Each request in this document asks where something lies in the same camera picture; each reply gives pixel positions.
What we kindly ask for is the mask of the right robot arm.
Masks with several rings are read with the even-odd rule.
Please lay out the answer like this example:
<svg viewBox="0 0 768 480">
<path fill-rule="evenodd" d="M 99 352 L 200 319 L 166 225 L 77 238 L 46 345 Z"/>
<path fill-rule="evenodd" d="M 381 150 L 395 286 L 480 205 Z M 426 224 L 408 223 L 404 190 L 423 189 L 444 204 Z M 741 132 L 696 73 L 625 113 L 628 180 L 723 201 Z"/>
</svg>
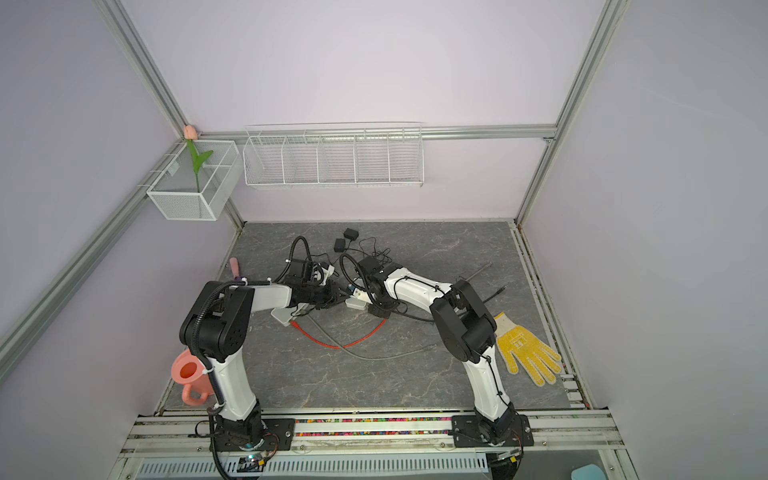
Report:
<svg viewBox="0 0 768 480">
<path fill-rule="evenodd" d="M 405 303 L 430 313 L 445 348 L 464 366 L 478 417 L 497 429 L 511 423 L 516 410 L 496 361 L 497 324 L 468 281 L 431 280 L 374 256 L 356 261 L 344 254 L 339 266 L 355 294 L 370 305 L 393 311 Z"/>
</svg>

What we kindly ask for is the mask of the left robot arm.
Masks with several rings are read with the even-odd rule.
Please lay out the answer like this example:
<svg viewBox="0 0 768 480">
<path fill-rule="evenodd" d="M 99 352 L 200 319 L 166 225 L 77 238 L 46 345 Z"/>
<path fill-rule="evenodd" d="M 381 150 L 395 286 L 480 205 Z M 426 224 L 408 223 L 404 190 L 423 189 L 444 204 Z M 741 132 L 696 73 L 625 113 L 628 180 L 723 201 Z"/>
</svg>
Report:
<svg viewBox="0 0 768 480">
<path fill-rule="evenodd" d="M 317 262 L 303 236 L 291 243 L 276 279 L 248 279 L 236 258 L 230 259 L 229 267 L 231 280 L 205 284 L 179 338 L 208 375 L 216 398 L 213 417 L 242 424 L 259 411 L 242 354 L 251 315 L 272 311 L 279 321 L 289 323 L 304 311 L 337 305 L 343 292 L 333 281 L 333 266 Z"/>
</svg>

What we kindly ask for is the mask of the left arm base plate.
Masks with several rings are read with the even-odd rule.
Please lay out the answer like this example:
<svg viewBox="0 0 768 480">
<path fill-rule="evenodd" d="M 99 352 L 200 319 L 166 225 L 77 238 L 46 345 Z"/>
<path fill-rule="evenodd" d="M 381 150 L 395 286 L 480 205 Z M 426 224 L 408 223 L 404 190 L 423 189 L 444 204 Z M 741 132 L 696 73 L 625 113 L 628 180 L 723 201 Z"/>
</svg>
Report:
<svg viewBox="0 0 768 480">
<path fill-rule="evenodd" d="M 212 430 L 219 452 L 287 451 L 294 438 L 296 420 L 289 417 L 254 422 L 217 420 Z"/>
</svg>

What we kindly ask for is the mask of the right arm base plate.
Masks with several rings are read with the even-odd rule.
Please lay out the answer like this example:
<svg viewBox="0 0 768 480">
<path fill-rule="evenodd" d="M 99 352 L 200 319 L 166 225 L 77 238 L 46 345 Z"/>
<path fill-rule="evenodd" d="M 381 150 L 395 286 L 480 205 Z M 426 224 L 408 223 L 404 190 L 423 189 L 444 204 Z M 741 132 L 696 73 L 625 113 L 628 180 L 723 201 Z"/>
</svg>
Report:
<svg viewBox="0 0 768 480">
<path fill-rule="evenodd" d="M 449 433 L 459 448 L 534 445 L 529 419 L 519 413 L 497 421 L 487 420 L 478 413 L 454 415 Z"/>
</svg>

